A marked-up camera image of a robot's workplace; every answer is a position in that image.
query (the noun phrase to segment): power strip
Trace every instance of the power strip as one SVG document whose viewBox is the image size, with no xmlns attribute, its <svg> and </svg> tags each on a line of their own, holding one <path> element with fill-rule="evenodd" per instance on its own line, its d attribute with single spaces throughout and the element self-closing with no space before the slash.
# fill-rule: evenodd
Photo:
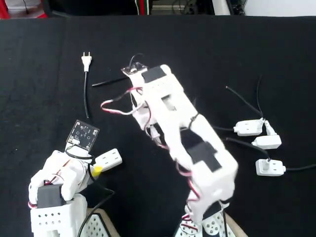
<svg viewBox="0 0 316 237">
<path fill-rule="evenodd" d="M 103 153 L 95 159 L 94 166 L 101 166 L 102 172 L 109 170 L 119 164 L 122 164 L 122 157 L 119 154 L 119 151 L 114 148 L 108 152 Z"/>
</svg>

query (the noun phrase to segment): black cable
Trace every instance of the black cable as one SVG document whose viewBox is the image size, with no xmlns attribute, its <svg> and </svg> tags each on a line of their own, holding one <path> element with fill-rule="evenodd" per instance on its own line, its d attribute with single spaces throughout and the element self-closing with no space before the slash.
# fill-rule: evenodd
<svg viewBox="0 0 316 237">
<path fill-rule="evenodd" d="M 297 167 L 297 168 L 286 168 L 286 171 L 302 171 L 307 169 L 313 169 L 316 168 L 316 164 L 311 164 L 303 167 Z"/>
<path fill-rule="evenodd" d="M 95 84 L 93 84 L 92 86 L 95 87 L 95 86 L 101 86 L 101 85 L 110 85 L 110 84 L 112 84 L 112 83 L 116 83 L 116 82 L 119 82 L 119 81 L 125 80 L 125 79 L 128 79 L 128 77 L 117 78 L 117 79 L 115 79 L 115 80 L 110 80 L 110 81 L 103 81 L 103 82 L 95 83 Z"/>
<path fill-rule="evenodd" d="M 65 149 L 65 153 L 70 156 L 71 158 L 75 158 L 75 159 L 94 159 L 94 156 L 90 156 L 90 157 L 79 157 L 79 156 L 76 156 L 76 155 L 73 155 L 71 153 L 68 152 L 68 150 L 70 150 L 72 147 L 78 147 L 78 145 L 74 144 L 72 146 L 69 146 Z"/>
<path fill-rule="evenodd" d="M 195 115 L 195 116 L 193 116 L 193 117 L 191 118 L 191 121 L 190 121 L 190 123 L 189 123 L 188 129 L 191 128 L 192 123 L 197 119 L 198 115 L 199 115 L 199 113 L 197 113 L 197 115 Z"/>
<path fill-rule="evenodd" d="M 223 218 L 224 218 L 225 237 L 228 237 L 228 233 L 227 233 L 227 222 L 226 222 L 226 214 L 225 214 L 224 209 L 223 209 Z"/>
<path fill-rule="evenodd" d="M 22 1 L 23 1 L 23 3 L 24 3 L 24 6 L 25 6 L 25 12 L 26 12 L 26 14 L 29 14 L 29 10 L 28 10 L 28 7 L 26 6 L 25 0 L 22 0 Z"/>
<path fill-rule="evenodd" d="M 100 201 L 92 210 L 91 212 L 85 217 L 85 219 L 83 220 L 80 229 L 78 231 L 78 237 L 81 236 L 82 230 L 85 226 L 85 224 L 88 222 L 88 220 L 91 218 L 91 216 L 93 215 L 93 213 L 95 212 L 96 209 L 98 209 L 100 206 L 102 206 L 107 200 L 109 200 L 112 196 L 114 195 L 114 193 L 108 195 L 106 198 L 104 198 L 102 201 Z"/>
<path fill-rule="evenodd" d="M 256 114 L 258 114 L 260 117 L 263 118 L 263 114 L 257 110 L 255 107 L 253 107 L 251 104 L 249 104 L 241 95 L 239 95 L 236 91 L 234 91 L 233 89 L 231 89 L 230 87 L 226 86 L 226 89 L 229 90 L 231 93 L 233 93 L 234 95 L 236 95 L 240 100 L 242 100 L 253 112 L 255 112 Z"/>
<path fill-rule="evenodd" d="M 135 57 L 136 57 L 136 56 L 139 56 L 139 55 L 141 55 L 141 56 L 144 57 L 144 54 L 143 54 L 143 53 L 136 53 L 135 55 L 133 55 L 133 57 L 132 57 L 132 58 L 130 59 L 130 61 L 129 61 L 129 65 L 128 65 L 129 70 L 130 70 L 131 67 L 132 67 L 132 63 L 133 63 Z"/>
<path fill-rule="evenodd" d="M 211 125 L 213 129 L 215 130 L 222 130 L 222 131 L 231 131 L 233 132 L 234 129 L 233 128 L 227 128 L 227 127 L 218 127 L 218 126 L 214 126 L 214 125 Z"/>
<path fill-rule="evenodd" d="M 90 179 L 93 181 L 93 183 L 97 184 L 101 189 L 109 192 L 109 195 L 104 198 L 102 201 L 100 201 L 93 209 L 92 211 L 85 217 L 85 219 L 83 220 L 81 226 L 80 226 L 80 229 L 78 231 L 78 237 L 81 236 L 81 233 L 82 233 L 82 230 L 85 226 L 85 224 L 88 222 L 88 220 L 91 218 L 91 216 L 93 215 L 93 213 L 95 212 L 96 209 L 98 209 L 100 206 L 102 206 L 107 200 L 109 200 L 114 194 L 115 192 L 111 189 L 107 189 L 105 188 L 103 185 L 101 185 L 93 176 L 92 176 L 92 173 L 91 173 L 91 169 L 90 169 L 90 166 L 91 164 L 88 164 L 88 174 L 90 176 Z"/>
<path fill-rule="evenodd" d="M 87 104 L 87 74 L 88 74 L 88 72 L 84 73 L 83 103 L 84 103 L 85 116 L 88 119 L 89 118 L 89 110 L 88 110 L 88 104 Z"/>
<path fill-rule="evenodd" d="M 243 142 L 243 141 L 240 141 L 240 140 L 237 140 L 237 139 L 234 139 L 234 138 L 230 138 L 230 137 L 227 137 L 224 141 L 229 141 L 229 142 L 235 142 L 235 143 L 238 143 L 238 144 L 241 144 L 243 146 L 246 146 L 246 147 L 250 147 L 250 148 L 253 148 L 257 151 L 260 151 L 262 152 L 263 154 L 265 154 L 268 158 L 268 161 L 271 160 L 270 156 L 269 156 L 269 153 L 266 151 L 266 150 L 263 150 L 262 148 L 260 147 L 256 147 L 250 143 L 246 143 L 246 142 Z"/>
<path fill-rule="evenodd" d="M 263 115 L 263 112 L 262 112 L 262 110 L 261 110 L 260 103 L 259 103 L 259 89 L 260 89 L 261 79 L 262 79 L 262 74 L 260 74 L 259 79 L 258 79 L 258 82 L 257 82 L 257 106 L 258 106 L 259 111 L 260 111 L 261 114 Z"/>
</svg>

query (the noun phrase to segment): red object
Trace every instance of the red object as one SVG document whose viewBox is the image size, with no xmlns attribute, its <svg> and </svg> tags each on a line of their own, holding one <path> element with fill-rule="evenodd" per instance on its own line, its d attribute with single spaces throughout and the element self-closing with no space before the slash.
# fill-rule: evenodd
<svg viewBox="0 0 316 237">
<path fill-rule="evenodd" d="M 0 0 L 0 19 L 9 19 L 8 8 L 4 0 Z"/>
<path fill-rule="evenodd" d="M 43 13 L 37 18 L 47 18 L 47 15 Z M 0 0 L 0 19 L 10 19 L 8 7 L 6 6 L 5 0 Z"/>
<path fill-rule="evenodd" d="M 139 9 L 140 15 L 145 15 L 145 2 L 144 2 L 144 0 L 139 1 L 139 6 L 140 6 L 140 9 Z"/>
</svg>

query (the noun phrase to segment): wire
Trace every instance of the wire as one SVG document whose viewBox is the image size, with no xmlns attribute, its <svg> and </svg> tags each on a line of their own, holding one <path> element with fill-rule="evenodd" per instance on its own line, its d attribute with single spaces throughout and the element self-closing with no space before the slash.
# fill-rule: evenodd
<svg viewBox="0 0 316 237">
<path fill-rule="evenodd" d="M 197 196 L 196 199 L 188 199 L 187 202 L 189 201 L 199 201 L 200 199 L 200 195 L 198 194 L 198 192 L 195 190 L 195 188 L 193 187 L 193 183 L 192 183 L 192 180 L 189 178 L 188 179 L 188 183 L 189 183 L 189 187 L 190 189 L 192 190 L 192 192 Z"/>
<path fill-rule="evenodd" d="M 233 128 L 226 128 L 226 127 L 218 127 L 218 126 L 214 126 L 214 125 L 211 125 L 213 129 L 216 129 L 216 130 L 222 130 L 222 131 L 231 131 L 233 132 L 234 129 Z"/>
<path fill-rule="evenodd" d="M 32 204 L 30 201 L 28 201 L 28 206 L 30 209 L 36 209 L 38 206 L 35 204 Z"/>
<path fill-rule="evenodd" d="M 189 123 L 188 129 L 191 129 L 192 123 L 197 119 L 198 115 L 199 115 L 199 113 L 197 113 L 195 116 L 193 116 L 192 118 L 190 118 L 191 121 L 190 121 L 190 123 Z"/>
<path fill-rule="evenodd" d="M 233 93 L 234 95 L 236 95 L 240 100 L 242 100 L 253 112 L 255 112 L 256 114 L 258 114 L 260 117 L 263 117 L 262 112 L 260 112 L 259 110 L 257 110 L 255 107 L 253 107 L 251 104 L 249 104 L 241 95 L 239 95 L 236 91 L 234 91 L 233 89 L 231 89 L 229 86 L 226 86 L 226 89 L 229 90 L 231 93 Z"/>
<path fill-rule="evenodd" d="M 69 162 L 70 162 L 70 159 L 69 159 L 66 163 L 64 163 L 62 167 L 65 167 Z M 55 179 L 56 179 L 56 176 L 55 176 L 54 178 L 52 178 L 50 181 L 48 181 L 48 182 L 46 183 L 46 185 L 51 184 Z"/>
<path fill-rule="evenodd" d="M 179 174 L 181 174 L 182 176 L 185 177 L 191 177 L 192 176 L 192 171 L 181 171 L 180 167 L 179 167 L 179 163 L 176 160 L 176 169 L 179 172 Z"/>
<path fill-rule="evenodd" d="M 90 157 L 79 157 L 79 156 L 76 156 L 76 155 L 73 155 L 71 153 L 68 152 L 68 150 L 70 150 L 71 148 L 73 147 L 78 147 L 78 145 L 74 144 L 72 146 L 69 146 L 65 149 L 65 153 L 70 156 L 71 158 L 76 158 L 76 159 L 94 159 L 94 156 L 90 156 Z"/>
<path fill-rule="evenodd" d="M 224 210 L 223 210 L 223 218 L 224 218 L 225 237 L 228 237 L 228 233 L 227 233 L 227 222 L 226 222 L 226 214 L 225 214 L 225 211 L 224 211 Z"/>
<path fill-rule="evenodd" d="M 149 108 L 149 105 L 148 105 L 147 101 L 145 101 L 145 104 L 146 104 L 146 106 L 147 106 L 147 108 L 148 108 L 148 111 L 149 111 L 149 117 L 148 117 L 147 122 L 146 122 L 145 125 L 144 125 L 144 129 L 143 129 L 143 130 L 146 132 L 146 135 L 149 136 L 149 137 L 152 139 L 151 135 L 150 135 L 150 134 L 148 133 L 148 131 L 147 131 L 147 126 L 148 126 L 148 124 L 149 124 L 149 122 L 150 122 L 150 119 L 152 118 L 152 111 L 151 111 L 151 109 Z"/>
<path fill-rule="evenodd" d="M 259 88 L 260 88 L 261 79 L 262 79 L 262 74 L 260 74 L 258 82 L 257 82 L 257 106 L 263 117 L 263 112 L 261 110 L 260 103 L 259 103 Z"/>
<path fill-rule="evenodd" d="M 93 183 L 95 183 L 97 186 L 99 186 L 99 188 L 105 190 L 106 192 L 108 192 L 109 194 L 114 194 L 115 192 L 111 189 L 107 189 L 106 187 L 104 187 L 102 184 L 99 183 L 98 180 L 96 180 L 93 176 L 92 176 L 92 173 L 91 173 L 91 169 L 90 169 L 90 166 L 92 166 L 91 164 L 88 164 L 88 174 L 90 176 L 90 179 L 93 181 Z"/>
<path fill-rule="evenodd" d="M 99 82 L 99 83 L 93 84 L 92 86 L 96 87 L 96 86 L 101 86 L 101 85 L 110 85 L 112 83 L 116 83 L 116 82 L 119 82 L 119 81 L 125 80 L 125 79 L 128 79 L 128 77 L 118 78 L 118 79 L 114 79 L 114 80 L 110 80 L 110 81 L 107 80 L 107 81 L 103 81 L 103 82 Z"/>
<path fill-rule="evenodd" d="M 256 147 L 252 144 L 249 144 L 249 143 L 246 143 L 246 142 L 243 142 L 243 141 L 240 141 L 240 140 L 237 140 L 237 139 L 234 139 L 234 138 L 230 138 L 230 137 L 227 137 L 224 141 L 229 141 L 229 142 L 235 142 L 235 143 L 238 143 L 240 145 L 243 145 L 243 146 L 246 146 L 246 147 L 250 147 L 250 148 L 253 148 L 257 151 L 260 151 L 262 152 L 263 154 L 265 154 L 268 158 L 268 161 L 271 160 L 270 156 L 269 156 L 269 153 L 266 151 L 266 150 L 263 150 L 262 148 L 260 147 Z"/>
<path fill-rule="evenodd" d="M 88 72 L 84 72 L 84 86 L 83 86 L 83 103 L 84 103 L 84 111 L 87 119 L 89 118 L 89 110 L 87 104 L 87 74 Z"/>
<path fill-rule="evenodd" d="M 85 170 L 85 167 L 84 167 L 84 164 L 83 164 L 83 161 L 79 160 L 79 159 L 75 159 L 76 161 L 78 161 L 81 166 L 82 166 L 82 170 L 83 170 L 83 173 L 82 173 L 82 178 L 80 179 L 80 181 L 78 182 L 78 185 L 82 183 L 82 181 L 84 180 L 85 178 L 85 175 L 86 175 L 86 170 Z"/>
<path fill-rule="evenodd" d="M 286 171 L 302 171 L 307 169 L 313 169 L 316 168 L 316 164 L 306 165 L 303 167 L 297 167 L 297 168 L 286 168 Z"/>
<path fill-rule="evenodd" d="M 29 10 L 28 10 L 28 7 L 26 6 L 25 0 L 22 0 L 22 1 L 23 1 L 23 3 L 24 3 L 24 6 L 25 6 L 25 12 L 26 12 L 26 14 L 29 14 Z"/>
<path fill-rule="evenodd" d="M 191 229 L 193 229 L 193 230 L 198 231 L 198 228 L 197 228 L 197 227 L 190 226 L 190 225 L 188 225 L 188 224 L 181 224 L 181 226 L 185 226 L 185 227 L 188 227 L 188 228 L 191 228 Z"/>
<path fill-rule="evenodd" d="M 81 236 L 82 230 L 85 226 L 85 224 L 88 222 L 88 220 L 91 218 L 91 216 L 93 215 L 93 213 L 95 212 L 96 209 L 98 209 L 100 206 L 102 206 L 107 200 L 109 200 L 112 196 L 114 195 L 114 193 L 108 195 L 106 198 L 104 198 L 102 201 L 100 201 L 92 210 L 91 212 L 85 217 L 85 219 L 83 220 L 83 223 L 80 226 L 80 229 L 78 231 L 78 237 Z"/>
<path fill-rule="evenodd" d="M 129 64 L 128 64 L 129 70 L 130 70 L 131 67 L 132 67 L 132 63 L 133 63 L 135 57 L 136 57 L 136 56 L 139 56 L 139 55 L 144 57 L 144 54 L 143 54 L 143 53 L 136 53 L 135 55 L 133 55 L 133 57 L 131 57 L 131 59 L 130 59 L 130 61 L 129 61 Z"/>
<path fill-rule="evenodd" d="M 128 89 L 124 94 L 118 96 L 117 98 L 111 99 L 111 100 L 106 100 L 106 101 L 102 102 L 100 107 L 101 107 L 101 109 L 102 109 L 103 111 L 108 112 L 108 113 L 111 113 L 111 114 L 131 115 L 131 114 L 133 114 L 134 112 L 136 112 L 138 109 L 140 109 L 140 108 L 143 106 L 143 104 L 145 103 L 145 101 L 142 102 L 142 103 L 140 103 L 139 105 L 137 105 L 137 107 L 136 107 L 135 109 L 133 109 L 133 110 L 131 110 L 131 111 L 129 111 L 129 112 L 123 112 L 123 111 L 121 111 L 121 110 L 106 109 L 106 108 L 104 108 L 104 105 L 110 104 L 110 103 L 112 103 L 112 102 L 114 102 L 114 101 L 120 100 L 121 98 L 123 98 L 124 95 L 126 95 L 126 94 L 128 94 L 128 93 L 131 93 L 131 91 L 133 91 L 133 90 L 141 90 L 141 89 L 142 89 L 142 87 L 132 87 L 132 88 Z"/>
</svg>

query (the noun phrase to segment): two-prong plug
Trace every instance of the two-prong plug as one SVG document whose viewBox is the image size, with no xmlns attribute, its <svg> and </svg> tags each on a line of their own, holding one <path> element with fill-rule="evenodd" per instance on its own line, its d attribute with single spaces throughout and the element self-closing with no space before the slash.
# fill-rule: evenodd
<svg viewBox="0 0 316 237">
<path fill-rule="evenodd" d="M 85 52 L 83 52 L 83 56 L 81 57 L 82 63 L 83 63 L 83 70 L 84 72 L 89 72 L 89 66 L 92 61 L 92 57 L 90 56 L 90 52 L 88 52 L 88 55 L 85 55 Z"/>
</svg>

